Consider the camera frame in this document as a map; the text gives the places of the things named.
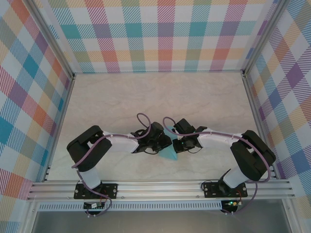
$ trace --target wire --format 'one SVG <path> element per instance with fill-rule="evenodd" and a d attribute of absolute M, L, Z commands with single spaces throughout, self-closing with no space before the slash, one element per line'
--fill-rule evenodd
<path fill-rule="evenodd" d="M 236 189 L 236 191 L 239 193 L 239 195 L 240 195 L 240 200 L 239 200 L 239 202 L 242 200 L 242 194 L 241 194 L 241 192 L 238 190 L 238 189 Z"/>
<path fill-rule="evenodd" d="M 202 189 L 202 191 L 204 191 L 203 185 L 204 185 L 205 182 L 207 182 L 207 181 L 204 181 L 204 182 L 201 183 L 201 189 Z"/>
<path fill-rule="evenodd" d="M 261 158 L 262 162 L 264 163 L 264 165 L 266 166 L 266 169 L 267 169 L 267 171 L 268 171 L 268 177 L 267 177 L 265 180 L 263 180 L 263 181 L 246 181 L 246 183 L 255 183 L 255 192 L 254 192 L 254 195 L 252 196 L 251 200 L 248 202 L 248 204 L 247 204 L 246 206 L 244 206 L 242 209 L 237 210 L 235 213 L 240 213 L 240 212 L 244 211 L 244 210 L 246 209 L 246 207 L 249 206 L 249 205 L 253 202 L 253 200 L 254 200 L 254 198 L 255 198 L 255 196 L 256 196 L 256 194 L 257 194 L 257 191 L 258 191 L 258 183 L 265 183 L 265 182 L 268 182 L 268 181 L 270 180 L 270 178 L 271 178 L 271 170 L 270 170 L 270 168 L 269 168 L 269 165 L 268 165 L 267 161 L 265 160 L 265 158 L 263 157 L 263 155 L 259 152 L 259 150 L 258 150 L 253 144 L 251 144 L 248 140 L 246 140 L 246 139 L 244 139 L 244 138 L 242 138 L 242 137 L 233 135 L 233 134 L 221 133 L 221 132 L 212 132 L 212 131 L 196 132 L 196 133 L 187 133 L 187 134 L 175 133 L 175 132 L 173 132 L 172 130 L 170 130 L 170 129 L 166 126 L 166 124 L 165 124 L 165 119 L 170 119 L 170 120 L 172 120 L 172 121 L 174 122 L 174 125 L 175 125 L 176 123 L 175 123 L 175 121 L 174 121 L 172 118 L 170 118 L 170 117 L 168 117 L 168 116 L 166 116 L 166 117 L 163 118 L 163 126 L 164 126 L 164 128 L 166 128 L 166 130 L 167 130 L 168 132 L 172 133 L 172 134 L 175 134 L 175 135 L 177 135 L 177 136 L 193 136 L 193 135 L 199 135 L 199 134 L 216 134 L 216 135 L 221 135 L 221 136 L 236 138 L 236 139 L 238 139 L 238 140 L 240 140 L 240 141 L 246 143 L 247 145 L 249 145 L 249 146 L 254 150 L 254 152 Z"/>
<path fill-rule="evenodd" d="M 104 195 L 104 194 L 98 193 L 98 192 L 94 191 L 93 189 L 91 189 L 90 187 L 88 187 L 87 184 L 84 182 L 84 180 L 83 180 L 83 178 L 82 178 L 82 176 L 81 176 L 81 174 L 80 174 L 80 172 L 79 172 L 78 169 L 77 169 L 77 174 L 78 174 L 80 180 L 82 181 L 84 187 L 85 187 L 88 191 L 90 191 L 90 192 L 92 192 L 92 193 L 94 193 L 94 194 L 96 194 L 96 195 L 98 195 L 98 196 L 101 196 L 101 197 L 103 197 L 103 198 L 109 199 L 109 201 L 110 201 L 109 206 L 108 206 L 105 210 L 101 211 L 101 212 L 100 212 L 99 214 L 97 214 L 97 215 L 92 215 L 92 216 L 93 216 L 93 217 L 96 217 L 96 216 L 100 216 L 100 215 L 103 215 L 104 213 L 106 213 L 107 210 L 109 210 L 109 209 L 111 208 L 111 206 L 112 206 L 112 199 L 111 199 L 109 196 L 106 196 L 106 195 Z"/>
<path fill-rule="evenodd" d="M 158 154 L 159 152 L 157 151 L 156 153 L 149 153 L 149 152 L 146 152 L 144 151 L 146 154 Z"/>
<path fill-rule="evenodd" d="M 100 205 L 102 205 L 102 198 L 103 198 L 103 197 L 101 197 L 101 199 L 99 200 L 99 204 L 100 204 Z"/>
<path fill-rule="evenodd" d="M 191 154 L 196 154 L 197 152 L 199 152 L 199 151 L 202 150 L 202 149 L 203 149 L 203 148 L 199 149 L 199 150 L 196 151 L 196 152 L 191 152 L 190 149 L 189 149 L 188 152 L 191 153 Z"/>
<path fill-rule="evenodd" d="M 104 195 L 104 194 L 98 193 L 98 192 L 92 190 L 90 187 L 88 187 L 87 184 L 85 183 L 85 181 L 83 180 L 83 178 L 82 178 L 82 176 L 81 176 L 81 174 L 80 174 L 79 169 L 77 168 L 77 166 L 79 166 L 79 165 L 89 156 L 89 154 L 92 152 L 92 150 L 94 150 L 94 148 L 97 146 L 98 143 L 100 143 L 102 140 L 104 140 L 105 138 L 107 138 L 107 137 L 109 137 L 109 136 L 110 136 L 110 137 L 114 137 L 114 136 L 116 136 L 116 137 L 126 137 L 126 138 L 129 138 L 129 139 L 141 139 L 141 138 L 144 138 L 145 136 L 147 136 L 148 133 L 150 133 L 150 130 L 151 130 L 151 120 L 150 120 L 150 118 L 149 118 L 146 114 L 144 114 L 144 113 L 137 113 L 136 117 L 137 117 L 138 121 L 139 121 L 143 126 L 145 126 L 145 127 L 147 127 L 147 126 L 146 126 L 145 124 L 143 124 L 142 121 L 140 120 L 140 118 L 139 118 L 140 115 L 143 115 L 144 117 L 146 117 L 147 120 L 148 120 L 148 123 L 149 123 L 148 130 L 147 130 L 147 132 L 146 132 L 144 135 L 139 136 L 139 137 L 129 137 L 128 135 L 124 135 L 124 134 L 108 134 L 108 135 L 104 135 L 104 136 L 102 136 L 101 138 L 99 138 L 99 139 L 93 144 L 93 146 L 87 151 L 87 153 L 86 153 L 75 165 L 73 165 L 73 166 L 71 167 L 71 168 L 76 168 L 77 174 L 78 174 L 78 176 L 79 176 L 81 182 L 83 183 L 84 187 L 85 187 L 88 191 L 90 191 L 90 192 L 92 192 L 92 193 L 94 193 L 94 194 L 97 194 L 97 195 L 99 195 L 99 196 L 101 196 L 101 197 L 103 197 L 103 198 L 109 199 L 109 201 L 110 201 L 109 206 L 108 206 L 105 210 L 101 211 L 99 214 L 93 215 L 94 217 L 95 217 L 95 216 L 100 216 L 100 215 L 106 213 L 107 210 L 109 210 L 109 209 L 111 208 L 111 206 L 112 206 L 112 199 L 111 199 L 110 197 L 108 197 L 108 196 L 106 196 L 106 195 Z"/>
<path fill-rule="evenodd" d="M 150 130 L 151 130 L 151 121 L 149 119 L 149 117 L 144 114 L 144 113 L 137 113 L 136 117 L 138 119 L 138 121 L 145 126 L 145 124 L 142 123 L 142 121 L 139 119 L 139 115 L 143 115 L 144 117 L 147 118 L 148 122 L 149 122 L 149 127 L 148 127 L 148 131 L 143 135 L 143 136 L 139 136 L 139 137 L 129 137 L 128 135 L 124 135 L 124 134 L 107 134 L 107 135 L 104 135 L 102 136 L 101 138 L 99 138 L 94 144 L 93 146 L 87 151 L 87 153 L 75 164 L 73 165 L 71 168 L 76 168 L 77 166 L 79 166 L 88 156 L 89 154 L 94 150 L 94 148 L 97 146 L 97 144 L 99 144 L 102 140 L 104 140 L 105 138 L 107 137 L 126 137 L 126 138 L 129 138 L 129 139 L 141 139 L 141 138 L 144 138 L 145 136 L 148 135 L 148 133 L 150 133 Z"/>
<path fill-rule="evenodd" d="M 236 136 L 234 134 L 229 134 L 229 133 L 221 133 L 221 132 L 212 132 L 212 131 L 205 131 L 205 132 L 196 132 L 196 133 L 187 133 L 187 134 L 180 134 L 180 133 L 175 133 L 173 132 L 172 130 L 170 130 L 166 124 L 165 124 L 165 119 L 170 119 L 170 120 L 173 120 L 172 118 L 166 116 L 163 118 L 163 126 L 164 128 L 166 128 L 166 130 L 172 134 L 175 134 L 177 136 L 193 136 L 193 135 L 199 135 L 199 134 L 215 134 L 215 135 L 220 135 L 220 136 L 225 136 L 225 137 L 232 137 L 232 138 L 236 138 L 244 143 L 246 143 L 247 145 L 249 145 L 253 150 L 254 152 L 261 158 L 261 160 L 263 161 L 264 165 L 266 166 L 266 169 L 268 171 L 268 177 L 263 180 L 263 181 L 256 181 L 257 183 L 265 183 L 265 182 L 268 182 L 271 178 L 271 171 L 270 171 L 270 168 L 269 168 L 269 165 L 267 163 L 267 161 L 264 159 L 264 157 L 262 156 L 262 154 L 260 153 L 260 151 L 253 145 L 251 144 L 248 140 L 242 138 L 242 137 L 239 137 L 239 136 Z"/>

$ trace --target white marble surface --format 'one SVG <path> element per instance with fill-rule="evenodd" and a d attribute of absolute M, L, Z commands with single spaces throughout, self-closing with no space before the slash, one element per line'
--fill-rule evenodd
<path fill-rule="evenodd" d="M 142 129 L 138 112 L 160 123 L 170 116 L 185 118 L 196 128 L 256 131 L 239 73 L 78 75 L 48 179 L 77 180 L 67 144 L 92 125 L 112 133 Z M 97 169 L 103 180 L 188 180 L 217 179 L 235 165 L 230 152 L 203 149 L 180 153 L 177 161 L 146 153 L 107 153 Z"/>

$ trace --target metal corner post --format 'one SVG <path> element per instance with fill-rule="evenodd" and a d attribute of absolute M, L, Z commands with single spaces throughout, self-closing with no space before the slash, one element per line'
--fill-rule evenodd
<path fill-rule="evenodd" d="M 241 76 L 242 76 L 242 80 L 243 80 L 243 84 L 245 87 L 245 91 L 246 91 L 246 95 L 248 97 L 248 101 L 249 101 L 249 105 L 251 107 L 251 110 L 253 112 L 253 116 L 254 116 L 254 120 L 255 120 L 255 124 L 259 133 L 259 136 L 261 137 L 261 139 L 268 145 L 268 138 L 266 136 L 266 134 L 264 133 L 264 128 L 263 128 L 263 124 L 262 121 L 260 119 L 260 114 L 258 112 L 258 109 L 255 105 L 254 102 L 254 95 L 251 92 L 249 83 L 247 78 L 245 77 L 245 75 L 243 74 L 243 72 L 241 72 Z M 278 171 L 277 166 L 275 166 L 273 164 L 273 168 L 274 168 L 274 172 L 275 175 L 278 179 L 280 179 L 280 173 Z M 304 233 L 306 231 L 303 230 L 303 226 L 299 221 L 298 218 L 298 213 L 297 213 L 297 202 L 295 199 L 282 199 L 283 202 L 283 206 L 284 206 L 284 210 L 289 222 L 289 225 L 292 229 L 293 232 L 295 233 Z"/>
<path fill-rule="evenodd" d="M 263 48 L 265 47 L 266 43 L 269 41 L 270 36 L 272 35 L 274 29 L 276 28 L 276 25 L 279 21 L 279 19 L 282 17 L 284 11 L 286 10 L 288 4 L 291 0 L 279 0 L 276 6 L 275 11 L 272 14 L 272 17 L 270 18 L 268 24 L 266 25 L 261 38 L 255 47 L 251 57 L 248 60 L 248 63 L 246 64 L 244 73 L 246 75 L 249 74 L 252 67 L 255 65 L 257 59 L 259 58 Z"/>
<path fill-rule="evenodd" d="M 74 82 L 75 82 L 74 79 L 71 80 L 71 82 L 70 82 L 70 86 L 69 86 L 69 89 L 68 89 L 68 94 L 67 94 L 66 101 L 65 101 L 65 104 L 64 104 L 64 109 L 62 111 L 62 114 L 61 114 L 61 117 L 60 117 L 57 129 L 56 129 L 56 132 L 55 132 L 55 138 L 54 138 L 53 145 L 52 145 L 49 157 L 48 157 L 48 162 L 45 164 L 44 169 L 43 169 L 44 172 L 41 175 L 41 179 L 40 180 L 42 182 L 45 180 L 45 176 L 47 174 L 47 170 L 49 169 L 49 166 L 52 164 L 52 161 L 53 161 L 53 157 L 54 157 L 54 154 L 55 154 L 57 142 L 58 142 L 58 139 L 59 139 L 59 135 L 60 135 L 63 123 L 64 123 L 66 111 L 67 111 L 67 108 L 68 108 L 68 105 L 69 105 L 69 100 L 70 100 L 70 97 L 71 97 L 71 94 L 72 94 Z"/>
<path fill-rule="evenodd" d="M 43 34 L 44 38 L 47 40 L 49 46 L 51 47 L 52 51 L 54 52 L 57 60 L 67 73 L 67 75 L 73 80 L 74 71 L 70 68 L 70 65 L 65 58 L 62 50 L 58 46 L 55 37 L 53 36 L 52 32 L 49 29 L 49 26 L 45 22 L 43 16 L 41 15 L 40 11 L 38 10 L 36 4 L 33 0 L 23 0 L 25 6 L 27 7 L 28 11 L 30 12 L 31 16 L 34 18 L 35 22 L 37 23 L 41 33 Z"/>

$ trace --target black bracket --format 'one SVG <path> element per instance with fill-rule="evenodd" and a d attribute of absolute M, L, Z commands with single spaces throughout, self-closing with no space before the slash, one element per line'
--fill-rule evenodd
<path fill-rule="evenodd" d="M 222 207 L 223 209 L 220 210 L 223 213 L 231 213 L 236 212 L 238 210 L 238 205 L 232 205 L 234 200 L 222 200 Z"/>
<path fill-rule="evenodd" d="M 226 195 L 219 189 L 218 182 L 204 182 L 202 184 L 205 198 L 246 198 L 247 190 L 245 183 L 231 189 Z"/>
<path fill-rule="evenodd" d="M 102 204 L 100 204 L 99 201 L 98 202 L 84 202 L 83 209 L 102 210 L 104 206 L 105 206 L 104 201 L 102 201 Z"/>
<path fill-rule="evenodd" d="M 117 193 L 118 193 L 118 184 L 117 183 L 101 183 L 99 186 L 96 188 L 93 188 L 95 192 L 104 194 L 111 199 L 116 199 L 117 198 Z M 101 196 L 94 194 L 90 191 L 88 191 L 82 183 L 78 183 L 76 185 L 76 188 L 74 190 L 74 199 L 77 200 L 86 200 L 86 199 L 100 199 Z"/>
<path fill-rule="evenodd" d="M 102 136 L 103 131 L 101 128 L 98 125 L 93 125 L 91 128 L 72 140 L 67 146 L 67 150 L 72 160 L 75 163 L 80 161 L 90 149 L 88 143 L 90 142 L 91 144 L 94 144 Z M 111 142 L 107 138 L 98 142 L 89 156 L 78 165 L 79 171 L 85 172 L 91 170 L 111 147 Z"/>

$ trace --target metal rail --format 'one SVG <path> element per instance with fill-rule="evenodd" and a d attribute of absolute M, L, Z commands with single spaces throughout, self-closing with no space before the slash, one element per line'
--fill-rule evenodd
<path fill-rule="evenodd" d="M 51 47 L 57 60 L 63 67 L 64 71 L 73 80 L 74 71 L 71 69 L 67 59 L 65 58 L 64 53 L 62 52 L 61 48 L 56 42 L 56 39 L 53 36 L 53 33 L 51 32 L 49 26 L 47 25 L 40 11 L 38 10 L 36 4 L 33 2 L 33 0 L 23 0 L 23 2 L 25 6 L 27 7 L 28 11 L 30 12 L 30 14 L 32 15 L 32 17 L 34 18 L 35 22 L 37 23 L 41 33 L 47 40 L 49 46 Z"/>
<path fill-rule="evenodd" d="M 259 42 L 257 43 L 253 53 L 251 54 L 251 57 L 248 60 L 248 63 L 244 69 L 245 74 L 249 75 L 249 72 L 255 65 L 257 59 L 259 58 L 264 46 L 270 39 L 270 36 L 272 35 L 274 29 L 276 28 L 276 25 L 279 21 L 279 19 L 282 17 L 284 11 L 286 10 L 288 4 L 291 0 L 279 0 L 276 6 L 275 11 L 273 12 L 273 15 L 271 19 L 269 20 L 267 26 L 265 27 L 262 36 L 260 37 Z"/>
<path fill-rule="evenodd" d="M 269 144 L 268 138 L 266 134 L 264 133 L 264 127 L 263 127 L 262 121 L 260 120 L 260 114 L 255 105 L 255 101 L 254 101 L 255 98 L 253 96 L 253 93 L 251 92 L 248 79 L 244 76 L 243 73 L 241 73 L 241 76 L 242 76 L 243 84 L 244 84 L 246 94 L 249 100 L 249 104 L 253 112 L 253 116 L 254 116 L 254 120 L 255 120 L 257 129 L 258 129 L 259 136 L 268 145 Z M 274 175 L 277 178 L 280 178 L 280 173 L 277 169 L 277 166 L 273 165 L 273 167 L 275 168 Z M 287 215 L 287 219 L 289 221 L 292 232 L 295 232 L 295 233 L 307 232 L 306 230 L 303 230 L 304 224 L 299 221 L 299 218 L 298 218 L 299 214 L 297 211 L 298 205 L 297 205 L 296 199 L 282 199 L 282 202 L 283 202 L 285 213 Z"/>
<path fill-rule="evenodd" d="M 201 183 L 204 180 L 191 181 L 103 181 L 118 183 L 118 201 L 163 201 L 163 200 L 230 200 L 232 198 L 204 198 Z M 77 182 L 47 181 L 34 183 L 28 201 L 79 201 L 73 199 Z M 258 184 L 256 199 L 291 199 L 294 192 L 288 180 L 271 179 Z M 255 185 L 246 185 L 251 199 Z"/>
<path fill-rule="evenodd" d="M 72 212 L 82 211 L 83 202 L 39 202 L 40 212 Z M 109 211 L 180 211 L 180 210 L 221 210 L 220 200 L 190 200 L 190 201 L 119 201 L 112 203 Z"/>

